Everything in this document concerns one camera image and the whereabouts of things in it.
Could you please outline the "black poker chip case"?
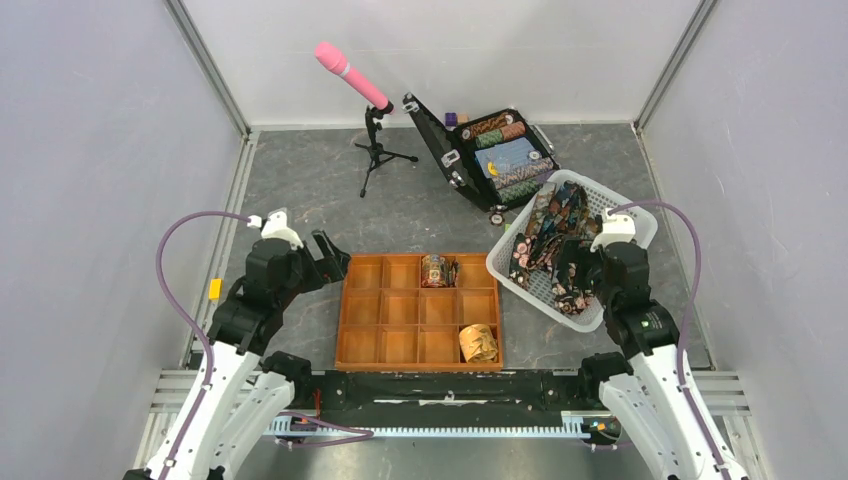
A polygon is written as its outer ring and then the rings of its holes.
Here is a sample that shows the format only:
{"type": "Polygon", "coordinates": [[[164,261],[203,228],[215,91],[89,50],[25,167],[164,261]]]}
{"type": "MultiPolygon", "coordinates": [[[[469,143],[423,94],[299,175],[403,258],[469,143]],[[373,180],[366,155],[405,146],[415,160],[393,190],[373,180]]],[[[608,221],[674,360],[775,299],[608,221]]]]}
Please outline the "black poker chip case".
{"type": "Polygon", "coordinates": [[[445,181],[482,211],[526,204],[560,169],[552,144],[516,109],[450,126],[411,93],[403,108],[445,181]]]}

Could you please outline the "rolled dark patterned tie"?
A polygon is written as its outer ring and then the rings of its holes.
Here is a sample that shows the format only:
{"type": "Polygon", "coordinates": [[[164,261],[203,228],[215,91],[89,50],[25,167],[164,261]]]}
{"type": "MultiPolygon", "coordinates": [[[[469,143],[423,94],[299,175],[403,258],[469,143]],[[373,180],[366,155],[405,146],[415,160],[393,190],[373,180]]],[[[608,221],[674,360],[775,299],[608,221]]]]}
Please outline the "rolled dark patterned tie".
{"type": "Polygon", "coordinates": [[[451,288],[457,284],[459,262],[448,256],[428,254],[421,259],[422,288],[451,288]]]}

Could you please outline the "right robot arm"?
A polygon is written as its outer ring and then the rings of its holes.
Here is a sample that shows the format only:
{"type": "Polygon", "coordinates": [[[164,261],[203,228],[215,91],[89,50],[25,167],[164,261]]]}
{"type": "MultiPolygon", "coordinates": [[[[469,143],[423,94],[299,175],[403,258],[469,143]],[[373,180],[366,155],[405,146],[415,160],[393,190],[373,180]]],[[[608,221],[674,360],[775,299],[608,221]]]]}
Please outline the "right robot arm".
{"type": "Polygon", "coordinates": [[[606,407],[657,479],[746,479],[693,378],[680,333],[653,299],[648,253],[634,243],[577,247],[575,283],[602,308],[619,352],[585,359],[577,392],[606,407]]]}

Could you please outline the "pink microphone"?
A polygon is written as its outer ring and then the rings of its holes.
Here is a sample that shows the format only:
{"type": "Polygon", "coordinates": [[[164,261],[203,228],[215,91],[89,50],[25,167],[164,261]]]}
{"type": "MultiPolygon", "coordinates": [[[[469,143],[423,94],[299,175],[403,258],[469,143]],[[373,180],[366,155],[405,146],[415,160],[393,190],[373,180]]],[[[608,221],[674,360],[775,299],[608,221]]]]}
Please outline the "pink microphone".
{"type": "Polygon", "coordinates": [[[336,46],[321,42],[314,49],[314,56],[327,71],[342,79],[379,112],[391,114],[394,111],[394,105],[389,98],[364,74],[354,68],[336,46]]]}

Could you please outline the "black tripod stand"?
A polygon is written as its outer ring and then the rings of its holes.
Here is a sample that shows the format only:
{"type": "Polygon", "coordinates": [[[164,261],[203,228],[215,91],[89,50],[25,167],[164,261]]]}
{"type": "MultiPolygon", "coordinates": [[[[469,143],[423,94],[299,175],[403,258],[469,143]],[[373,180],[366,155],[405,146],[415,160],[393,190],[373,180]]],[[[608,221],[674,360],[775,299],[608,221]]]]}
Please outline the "black tripod stand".
{"type": "Polygon", "coordinates": [[[364,114],[368,144],[355,143],[354,146],[365,150],[369,155],[369,166],[366,171],[366,177],[363,181],[359,196],[364,198],[367,194],[367,187],[371,173],[379,167],[396,158],[401,158],[410,161],[413,164],[419,162],[416,156],[405,155],[398,152],[388,151],[384,145],[377,140],[377,133],[382,129],[382,120],[388,110],[378,109],[376,106],[367,107],[364,114]]]}

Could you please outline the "black floral tie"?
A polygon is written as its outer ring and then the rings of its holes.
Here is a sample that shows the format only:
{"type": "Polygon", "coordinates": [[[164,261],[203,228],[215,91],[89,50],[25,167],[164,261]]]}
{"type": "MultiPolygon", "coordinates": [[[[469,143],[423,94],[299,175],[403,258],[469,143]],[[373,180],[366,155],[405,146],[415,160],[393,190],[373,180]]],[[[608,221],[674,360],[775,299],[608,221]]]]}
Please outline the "black floral tie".
{"type": "Polygon", "coordinates": [[[575,236],[554,234],[535,239],[519,233],[513,242],[509,279],[529,291],[535,274],[547,277],[546,290],[553,295],[553,306],[565,315],[585,311],[594,294],[578,284],[578,250],[585,241],[575,236]]]}

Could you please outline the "yellow block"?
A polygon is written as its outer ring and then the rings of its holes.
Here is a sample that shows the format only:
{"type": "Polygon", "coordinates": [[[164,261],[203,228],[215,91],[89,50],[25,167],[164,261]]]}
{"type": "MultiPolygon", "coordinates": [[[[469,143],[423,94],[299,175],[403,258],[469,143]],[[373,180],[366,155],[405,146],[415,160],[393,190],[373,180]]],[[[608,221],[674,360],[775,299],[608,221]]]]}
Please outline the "yellow block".
{"type": "Polygon", "coordinates": [[[213,278],[209,281],[207,290],[207,299],[209,301],[217,301],[221,297],[223,280],[221,278],[213,278]]]}

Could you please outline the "loose poker chip stack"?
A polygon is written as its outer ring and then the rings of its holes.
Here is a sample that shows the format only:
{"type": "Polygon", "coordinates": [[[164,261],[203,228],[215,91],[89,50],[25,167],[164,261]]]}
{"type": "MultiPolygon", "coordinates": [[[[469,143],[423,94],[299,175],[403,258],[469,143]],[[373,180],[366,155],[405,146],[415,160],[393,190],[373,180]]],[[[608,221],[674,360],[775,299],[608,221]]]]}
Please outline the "loose poker chip stack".
{"type": "Polygon", "coordinates": [[[495,205],[489,213],[489,222],[493,226],[502,226],[505,223],[504,214],[508,210],[505,205],[495,205]]]}

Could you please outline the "rolled tan patterned tie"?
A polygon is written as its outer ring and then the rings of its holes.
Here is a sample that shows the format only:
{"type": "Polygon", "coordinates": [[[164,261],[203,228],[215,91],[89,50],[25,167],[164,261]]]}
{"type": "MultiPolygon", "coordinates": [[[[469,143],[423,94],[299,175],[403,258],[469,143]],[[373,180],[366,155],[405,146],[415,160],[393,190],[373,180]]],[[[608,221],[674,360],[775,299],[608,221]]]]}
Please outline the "rolled tan patterned tie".
{"type": "Polygon", "coordinates": [[[499,347],[489,325],[472,324],[459,330],[458,342],[466,363],[495,363],[499,347]]]}

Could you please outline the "white plastic basket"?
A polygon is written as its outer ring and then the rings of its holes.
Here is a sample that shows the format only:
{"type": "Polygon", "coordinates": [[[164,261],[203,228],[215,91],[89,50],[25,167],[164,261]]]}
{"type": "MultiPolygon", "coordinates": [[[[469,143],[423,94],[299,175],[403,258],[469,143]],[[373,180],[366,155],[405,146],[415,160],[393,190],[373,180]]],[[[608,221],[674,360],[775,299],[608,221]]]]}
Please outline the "white plastic basket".
{"type": "Polygon", "coordinates": [[[591,332],[607,316],[650,307],[654,216],[569,170],[553,173],[486,259],[505,287],[556,322],[591,332]]]}

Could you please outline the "dark blue patterned tie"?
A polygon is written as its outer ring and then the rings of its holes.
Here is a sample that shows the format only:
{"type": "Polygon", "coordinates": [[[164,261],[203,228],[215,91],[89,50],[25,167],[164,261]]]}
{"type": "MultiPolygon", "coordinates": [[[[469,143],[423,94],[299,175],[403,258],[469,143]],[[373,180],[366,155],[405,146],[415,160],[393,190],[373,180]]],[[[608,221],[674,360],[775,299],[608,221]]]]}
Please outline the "dark blue patterned tie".
{"type": "Polygon", "coordinates": [[[546,182],[537,192],[524,234],[535,239],[554,234],[593,239],[600,231],[599,216],[591,214],[586,190],[565,181],[560,186],[546,182]]]}

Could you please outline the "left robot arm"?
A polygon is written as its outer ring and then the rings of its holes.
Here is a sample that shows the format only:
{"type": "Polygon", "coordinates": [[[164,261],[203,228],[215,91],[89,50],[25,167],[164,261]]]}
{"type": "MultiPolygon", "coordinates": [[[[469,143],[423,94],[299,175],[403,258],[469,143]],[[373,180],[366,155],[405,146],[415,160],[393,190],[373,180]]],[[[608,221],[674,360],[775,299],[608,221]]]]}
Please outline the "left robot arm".
{"type": "Polygon", "coordinates": [[[165,440],[127,479],[233,479],[272,420],[314,394],[308,360],[265,354],[286,308],[302,294],[345,279],[350,254],[324,231],[312,233],[322,256],[280,234],[256,241],[243,275],[213,314],[211,348],[165,440]]]}

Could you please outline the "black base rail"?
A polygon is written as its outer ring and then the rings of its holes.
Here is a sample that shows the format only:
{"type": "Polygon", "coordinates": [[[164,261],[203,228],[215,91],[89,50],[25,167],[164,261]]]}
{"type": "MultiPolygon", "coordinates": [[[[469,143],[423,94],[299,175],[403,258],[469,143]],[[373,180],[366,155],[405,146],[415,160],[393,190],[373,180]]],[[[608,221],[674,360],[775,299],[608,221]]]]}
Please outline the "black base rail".
{"type": "Polygon", "coordinates": [[[293,411],[350,427],[555,427],[566,416],[607,416],[576,373],[315,374],[298,386],[293,411]]]}

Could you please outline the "orange compartment tray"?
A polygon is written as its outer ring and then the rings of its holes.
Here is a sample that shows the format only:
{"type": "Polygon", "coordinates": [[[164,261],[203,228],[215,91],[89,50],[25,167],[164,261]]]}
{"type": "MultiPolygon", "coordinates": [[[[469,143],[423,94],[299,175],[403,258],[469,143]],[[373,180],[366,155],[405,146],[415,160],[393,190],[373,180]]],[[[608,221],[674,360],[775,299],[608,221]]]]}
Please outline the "orange compartment tray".
{"type": "Polygon", "coordinates": [[[455,287],[422,288],[420,253],[356,254],[344,281],[336,369],[348,372],[495,372],[504,367],[499,283],[484,253],[448,253],[455,287]],[[459,330],[489,325],[495,363],[466,363],[459,330]]]}

